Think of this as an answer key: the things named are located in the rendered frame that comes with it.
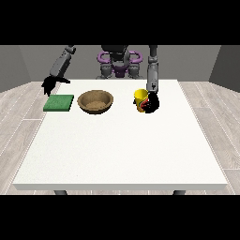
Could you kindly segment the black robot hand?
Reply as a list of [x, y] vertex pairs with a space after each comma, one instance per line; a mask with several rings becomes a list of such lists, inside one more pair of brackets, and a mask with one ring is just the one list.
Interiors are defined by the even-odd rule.
[[70, 83], [70, 80], [61, 77], [48, 76], [47, 78], [44, 79], [44, 82], [41, 85], [44, 88], [44, 94], [49, 96], [51, 94], [51, 91], [56, 86], [57, 82]]
[[159, 108], [158, 94], [155, 92], [150, 92], [148, 94], [148, 100], [141, 104], [141, 108], [146, 113], [153, 113]]

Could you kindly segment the yellow cup with melon print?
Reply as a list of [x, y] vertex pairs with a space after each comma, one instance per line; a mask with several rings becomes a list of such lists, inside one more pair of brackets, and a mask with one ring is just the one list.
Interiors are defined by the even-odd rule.
[[144, 113], [143, 106], [148, 101], [148, 91], [146, 89], [138, 89], [134, 92], [134, 104], [140, 113]]

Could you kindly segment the green square pad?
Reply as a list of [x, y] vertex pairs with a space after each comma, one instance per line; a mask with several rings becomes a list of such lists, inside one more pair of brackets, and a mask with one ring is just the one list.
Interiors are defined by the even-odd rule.
[[70, 110], [73, 95], [50, 95], [46, 101], [44, 112], [68, 112]]

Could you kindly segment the brown wooden bowl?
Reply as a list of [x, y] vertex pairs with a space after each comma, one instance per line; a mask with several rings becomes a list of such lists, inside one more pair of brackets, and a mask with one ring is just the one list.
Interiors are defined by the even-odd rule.
[[104, 90], [91, 90], [81, 94], [77, 103], [86, 113], [102, 114], [111, 108], [113, 96]]

